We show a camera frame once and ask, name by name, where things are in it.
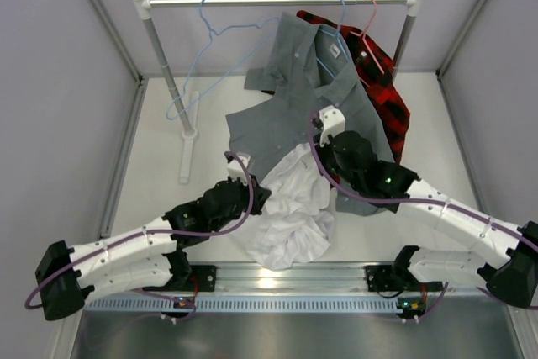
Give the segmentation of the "white shirt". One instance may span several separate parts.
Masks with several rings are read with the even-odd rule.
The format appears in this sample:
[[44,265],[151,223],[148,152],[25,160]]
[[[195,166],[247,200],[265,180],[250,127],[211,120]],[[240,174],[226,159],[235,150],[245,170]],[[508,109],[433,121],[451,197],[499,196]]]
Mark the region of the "white shirt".
[[309,145],[296,146],[261,185],[271,196],[261,215],[251,215],[236,234],[247,256],[273,271],[319,259],[330,247],[335,218],[330,183],[319,174]]

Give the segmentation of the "light blue hanger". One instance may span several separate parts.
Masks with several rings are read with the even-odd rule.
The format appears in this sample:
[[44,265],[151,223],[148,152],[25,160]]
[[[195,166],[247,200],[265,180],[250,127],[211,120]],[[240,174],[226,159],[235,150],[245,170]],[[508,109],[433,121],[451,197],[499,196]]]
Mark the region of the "light blue hanger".
[[[187,113],[200,98],[213,91],[224,78],[240,70],[248,60],[266,46],[280,23],[280,18],[273,14],[263,20],[216,26],[206,13],[210,1],[201,0],[198,6],[198,17],[206,29],[207,43],[193,57],[186,76],[182,80],[179,94],[172,98],[165,112],[165,117],[169,121],[185,119]],[[192,101],[185,101],[192,78],[208,73],[210,68],[220,74],[220,77],[204,88]]]

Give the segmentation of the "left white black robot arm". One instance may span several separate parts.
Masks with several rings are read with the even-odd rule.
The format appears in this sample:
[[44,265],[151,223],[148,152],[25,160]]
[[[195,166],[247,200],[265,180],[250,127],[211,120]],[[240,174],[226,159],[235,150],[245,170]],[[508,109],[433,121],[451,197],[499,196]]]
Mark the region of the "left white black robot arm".
[[192,274],[187,248],[227,235],[260,215],[271,194],[255,177],[246,182],[228,178],[136,230],[82,245],[57,241],[34,273],[37,287],[30,295],[40,302],[28,300],[25,308],[57,321],[123,291],[182,290]]

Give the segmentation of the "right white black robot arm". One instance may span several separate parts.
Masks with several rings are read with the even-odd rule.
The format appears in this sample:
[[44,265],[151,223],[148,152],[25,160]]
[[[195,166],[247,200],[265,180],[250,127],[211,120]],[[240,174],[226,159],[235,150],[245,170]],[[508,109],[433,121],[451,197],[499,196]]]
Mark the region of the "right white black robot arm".
[[383,161],[355,131],[317,135],[314,157],[322,174],[347,197],[415,219],[464,251],[405,246],[391,278],[402,289],[418,282],[473,286],[497,300],[533,309],[537,298],[537,223],[503,222],[436,190],[416,172]]

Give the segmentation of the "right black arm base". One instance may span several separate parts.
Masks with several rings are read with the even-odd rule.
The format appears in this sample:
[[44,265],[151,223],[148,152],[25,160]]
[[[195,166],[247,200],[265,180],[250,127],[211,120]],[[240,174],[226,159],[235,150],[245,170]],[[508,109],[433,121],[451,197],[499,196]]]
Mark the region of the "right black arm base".
[[398,275],[391,265],[365,267],[367,289],[385,299],[396,299],[402,321],[417,322],[428,312],[429,293],[441,292],[442,282],[419,282],[411,275]]

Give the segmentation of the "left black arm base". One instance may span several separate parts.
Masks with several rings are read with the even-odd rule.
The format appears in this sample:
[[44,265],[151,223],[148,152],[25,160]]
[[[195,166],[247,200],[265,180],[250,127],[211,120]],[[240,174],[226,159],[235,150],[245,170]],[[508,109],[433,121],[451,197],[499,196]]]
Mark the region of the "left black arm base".
[[217,267],[213,265],[193,265],[192,273],[183,285],[183,291],[212,293],[217,280]]

